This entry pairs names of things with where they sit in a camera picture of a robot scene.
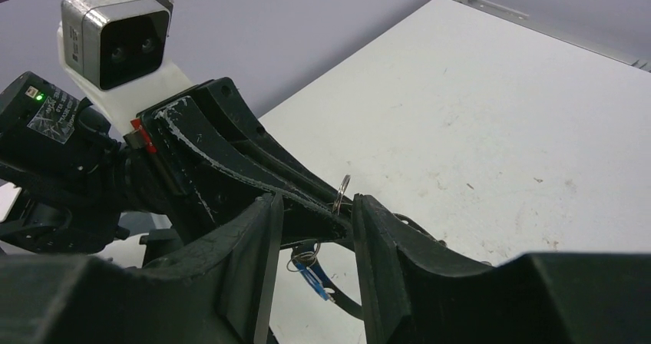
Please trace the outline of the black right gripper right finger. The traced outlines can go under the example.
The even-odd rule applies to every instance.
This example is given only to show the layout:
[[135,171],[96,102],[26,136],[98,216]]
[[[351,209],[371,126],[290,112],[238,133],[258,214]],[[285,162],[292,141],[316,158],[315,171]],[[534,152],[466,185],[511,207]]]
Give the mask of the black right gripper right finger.
[[488,266],[361,194],[352,226],[370,343],[650,341],[647,254],[525,253]]

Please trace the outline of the blue key tag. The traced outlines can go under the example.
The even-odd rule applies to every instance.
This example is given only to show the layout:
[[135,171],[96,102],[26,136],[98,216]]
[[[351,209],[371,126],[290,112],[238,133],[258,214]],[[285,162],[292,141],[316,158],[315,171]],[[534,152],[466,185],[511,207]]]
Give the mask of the blue key tag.
[[293,265],[319,297],[325,301],[335,301],[334,284],[318,263],[308,263],[306,265],[294,262]]

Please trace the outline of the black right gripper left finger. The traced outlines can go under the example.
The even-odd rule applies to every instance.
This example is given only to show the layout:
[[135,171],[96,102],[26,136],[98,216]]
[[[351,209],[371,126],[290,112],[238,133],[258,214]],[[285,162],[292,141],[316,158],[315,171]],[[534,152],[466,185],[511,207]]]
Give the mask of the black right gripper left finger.
[[267,343],[283,199],[143,269],[95,256],[5,256],[3,343]]

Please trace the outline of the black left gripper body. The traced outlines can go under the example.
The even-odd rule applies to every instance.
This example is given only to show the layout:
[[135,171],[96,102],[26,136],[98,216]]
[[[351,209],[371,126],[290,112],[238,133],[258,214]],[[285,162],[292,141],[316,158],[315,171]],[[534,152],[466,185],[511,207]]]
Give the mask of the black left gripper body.
[[143,154],[109,136],[91,106],[27,71],[1,94],[1,178],[20,188],[3,242],[33,253],[96,253],[129,236],[126,212],[162,214]]

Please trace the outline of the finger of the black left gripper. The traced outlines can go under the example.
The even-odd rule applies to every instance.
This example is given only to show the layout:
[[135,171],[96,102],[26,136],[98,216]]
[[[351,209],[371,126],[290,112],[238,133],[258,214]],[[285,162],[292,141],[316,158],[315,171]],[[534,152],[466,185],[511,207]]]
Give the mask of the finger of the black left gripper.
[[315,198],[328,210],[338,205],[338,215],[351,213],[352,201],[340,197],[337,189],[303,166],[276,141],[250,110],[232,79],[211,79],[198,84],[192,96],[217,132],[241,154]]
[[138,115],[148,162],[164,187],[171,219],[185,240],[196,240],[228,223],[257,197],[283,203],[281,243],[307,240],[345,245],[352,237],[347,216],[241,154],[220,135],[192,94],[180,95]]

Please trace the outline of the metal carabiner keyring with keys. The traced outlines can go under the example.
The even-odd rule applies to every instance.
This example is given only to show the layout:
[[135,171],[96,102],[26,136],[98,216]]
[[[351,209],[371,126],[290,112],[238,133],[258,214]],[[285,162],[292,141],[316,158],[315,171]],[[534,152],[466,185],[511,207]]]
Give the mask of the metal carabiner keyring with keys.
[[307,240],[298,246],[294,246],[286,264],[286,270],[297,273],[301,270],[299,265],[304,267],[315,266],[318,263],[317,256],[320,250],[321,243],[316,240]]

